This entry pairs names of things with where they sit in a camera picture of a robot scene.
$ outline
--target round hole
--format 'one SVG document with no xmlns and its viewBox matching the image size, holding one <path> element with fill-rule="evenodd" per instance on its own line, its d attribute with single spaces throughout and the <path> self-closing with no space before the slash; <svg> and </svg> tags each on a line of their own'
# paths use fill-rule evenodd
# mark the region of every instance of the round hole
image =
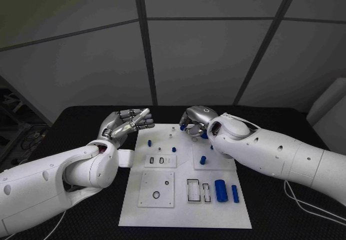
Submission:
<svg viewBox="0 0 346 240">
<path fill-rule="evenodd" d="M 153 192 L 153 198 L 157 199 L 160 197 L 160 193 L 157 191 Z"/>
</svg>

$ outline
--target white robotic arm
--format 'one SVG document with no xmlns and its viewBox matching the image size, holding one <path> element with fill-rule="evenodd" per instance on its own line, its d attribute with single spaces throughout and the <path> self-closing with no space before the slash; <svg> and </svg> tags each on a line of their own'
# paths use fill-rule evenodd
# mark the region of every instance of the white robotic arm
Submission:
<svg viewBox="0 0 346 240">
<path fill-rule="evenodd" d="M 35 227 L 111 185 L 118 167 L 134 160 L 134 151 L 117 148 L 128 133 L 154 127 L 149 113 L 113 112 L 87 146 L 0 173 L 0 237 Z M 65 189 L 64 182 L 81 187 Z"/>
<path fill-rule="evenodd" d="M 226 113 L 216 116 L 203 106 L 188 108 L 180 125 L 190 121 L 206 131 L 213 149 L 225 158 L 234 157 L 257 172 L 306 185 L 346 206 L 346 156 L 278 132 L 250 129 L 244 119 Z"/>
</svg>

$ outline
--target silver robotic hand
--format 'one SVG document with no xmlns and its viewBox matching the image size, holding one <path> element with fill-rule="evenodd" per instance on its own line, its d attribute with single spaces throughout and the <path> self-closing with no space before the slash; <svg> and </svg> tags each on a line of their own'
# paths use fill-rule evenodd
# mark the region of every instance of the silver robotic hand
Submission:
<svg viewBox="0 0 346 240">
<path fill-rule="evenodd" d="M 208 129 L 209 122 L 219 115 L 206 106 L 192 106 L 186 109 L 179 125 L 183 126 L 182 129 L 193 136 L 200 136 Z"/>
<path fill-rule="evenodd" d="M 262 129 L 228 113 L 211 119 L 212 116 L 203 114 L 203 109 L 211 113 L 211 109 L 203 106 L 188 108 L 180 124 L 190 119 L 198 126 L 203 126 L 213 149 L 225 158 L 234 157 L 257 172 L 306 185 L 346 206 L 345 155 Z M 250 129 L 245 123 L 252 124 L 254 128 Z"/>
<path fill-rule="evenodd" d="M 127 134 L 153 127 L 149 108 L 113 112 L 87 146 L 0 173 L 0 237 L 39 225 L 111 185 L 118 167 L 133 166 L 134 151 L 118 149 Z"/>
</svg>

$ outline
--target white cable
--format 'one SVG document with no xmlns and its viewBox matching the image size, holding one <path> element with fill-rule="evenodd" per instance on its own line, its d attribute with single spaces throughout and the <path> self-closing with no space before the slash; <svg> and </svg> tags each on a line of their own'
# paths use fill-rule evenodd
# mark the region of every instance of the white cable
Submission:
<svg viewBox="0 0 346 240">
<path fill-rule="evenodd" d="M 241 118 L 241 117 L 238 117 L 238 116 L 234 116 L 234 115 L 231 115 L 231 116 L 232 116 L 235 119 L 238 119 L 238 120 L 241 120 L 241 121 L 250 123 L 251 125 L 254 125 L 258 129 L 261 129 L 261 127 L 257 126 L 251 121 L 245 120 L 244 118 Z"/>
<path fill-rule="evenodd" d="M 293 197 L 291 197 L 291 196 L 288 195 L 288 193 L 287 193 L 287 185 L 288 185 L 288 188 L 290 188 L 290 192 L 291 192 Z M 329 211 L 326 211 L 324 209 L 316 207 L 314 205 L 309 204 L 307 202 L 299 200 L 299 199 L 296 198 L 294 190 L 293 190 L 291 185 L 290 185 L 290 183 L 288 183 L 287 180 L 284 180 L 283 188 L 284 188 L 284 193 L 286 193 L 286 195 L 287 195 L 291 199 L 296 200 L 296 203 L 297 203 L 299 207 L 300 207 L 307 213 L 310 213 L 310 214 L 313 214 L 313 215 L 316 215 L 316 216 L 319 216 L 319 217 L 322 217 L 322 218 L 324 218 L 324 219 L 327 219 L 327 220 L 330 220 L 330 221 L 342 224 L 343 226 L 346 226 L 346 223 L 335 220 L 333 218 L 330 218 L 330 217 L 327 217 L 327 216 L 323 216 L 323 215 L 320 215 L 320 214 L 317 214 L 317 213 L 306 210 L 306 209 L 301 207 L 301 204 L 300 204 L 300 203 L 309 205 L 310 207 L 316 208 L 317 210 L 323 211 L 324 213 L 330 214 L 330 215 L 335 216 L 336 218 L 339 218 L 339 219 L 342 219 L 343 221 L 346 221 L 346 219 L 345 219 L 343 217 L 335 215 L 332 212 L 329 212 Z"/>
<path fill-rule="evenodd" d="M 9 240 L 15 235 L 16 235 L 16 233 L 12 234 L 4 240 Z"/>
<path fill-rule="evenodd" d="M 59 222 L 58 222 L 58 224 L 56 224 L 56 226 L 55 226 L 52 232 L 48 234 L 48 236 L 45 237 L 43 240 L 48 240 L 49 236 L 52 235 L 53 231 L 56 230 L 56 228 L 58 228 L 58 226 L 59 226 L 59 224 L 61 224 L 61 222 L 62 222 L 62 219 L 64 219 L 65 213 L 66 213 L 66 211 L 64 212 L 64 214 L 62 214 L 62 216 L 61 216 Z"/>
</svg>

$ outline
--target black table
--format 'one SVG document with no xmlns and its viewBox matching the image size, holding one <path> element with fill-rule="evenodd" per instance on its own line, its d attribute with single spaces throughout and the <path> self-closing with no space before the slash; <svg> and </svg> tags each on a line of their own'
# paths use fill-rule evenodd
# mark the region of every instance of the black table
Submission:
<svg viewBox="0 0 346 240">
<path fill-rule="evenodd" d="M 85 146 L 98 135 L 100 125 L 113 111 L 147 106 L 75 106 L 61 114 L 30 155 L 30 160 Z M 307 144 L 327 149 L 306 116 L 291 108 L 209 106 L 247 119 Z M 149 106 L 156 123 L 179 123 L 186 106 Z M 128 135 L 123 149 L 136 147 L 137 133 Z M 346 226 L 306 213 L 284 193 L 284 181 L 237 164 L 239 183 L 252 229 L 118 227 L 130 169 L 120 168 L 111 186 L 66 211 L 49 239 L 346 239 Z M 291 184 L 297 198 L 346 216 L 346 207 L 310 188 Z M 62 215 L 17 233 L 16 239 L 43 239 Z"/>
</svg>

